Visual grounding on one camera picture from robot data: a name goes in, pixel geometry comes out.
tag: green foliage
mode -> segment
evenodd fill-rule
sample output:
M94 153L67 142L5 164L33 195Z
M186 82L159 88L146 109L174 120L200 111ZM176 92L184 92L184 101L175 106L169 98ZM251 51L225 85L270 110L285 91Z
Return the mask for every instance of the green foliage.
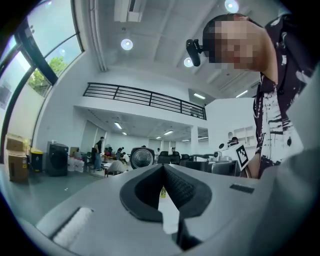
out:
M50 60L49 66L52 68L53 72L58 76L65 68L68 66L67 63L64 62L64 57L55 57ZM45 77L40 73L38 69L36 69L33 74L29 77L27 81L28 85L31 86L38 94L44 96L49 83L45 79Z

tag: cardboard box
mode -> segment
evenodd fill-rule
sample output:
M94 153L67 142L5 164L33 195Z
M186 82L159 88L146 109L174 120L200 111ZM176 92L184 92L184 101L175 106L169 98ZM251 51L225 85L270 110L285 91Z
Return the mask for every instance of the cardboard box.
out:
M5 136L6 149L10 151L24 151L24 142L25 139L21 136L17 136L11 133L8 133Z
M27 156L23 151L6 150L4 166L10 181L24 182L28 180Z

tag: ceiling light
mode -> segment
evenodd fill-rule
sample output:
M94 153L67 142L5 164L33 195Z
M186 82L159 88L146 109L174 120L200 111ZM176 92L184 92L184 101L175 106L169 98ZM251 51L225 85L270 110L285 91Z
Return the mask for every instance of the ceiling light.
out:
M170 130L170 131L167 131L165 134L163 135L168 135L168 134L172 134L174 131L173 130Z
M194 96L200 98L201 100L205 100L206 99L206 97L203 97L203 96L201 96L201 95L199 95L197 93L195 93Z
M122 130L122 128L121 128L121 126L120 126L120 124L118 124L117 122L114 122L114 124L115 124L119 129L121 129L121 130Z
M225 0L224 7L229 13L235 14L239 11L239 5L235 0Z
M132 43L132 41L130 39L126 38L121 41L121 47L126 51L131 50L133 46L134 46L134 44Z
M244 95L248 92L248 90L245 90L244 92L240 93L238 96L235 96L236 98L240 97L241 95Z
M192 67L192 66L194 65L194 64L192 63L192 60L191 60L190 57L185 58L183 64L184 64L186 67L188 67L188 68L190 68L190 67Z

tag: white pillar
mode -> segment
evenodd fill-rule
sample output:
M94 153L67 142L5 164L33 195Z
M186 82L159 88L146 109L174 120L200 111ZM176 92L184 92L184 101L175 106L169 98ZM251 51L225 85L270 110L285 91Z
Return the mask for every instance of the white pillar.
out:
M198 154L199 150L199 141L198 141L198 126L191 127L191 145L190 152L191 155Z

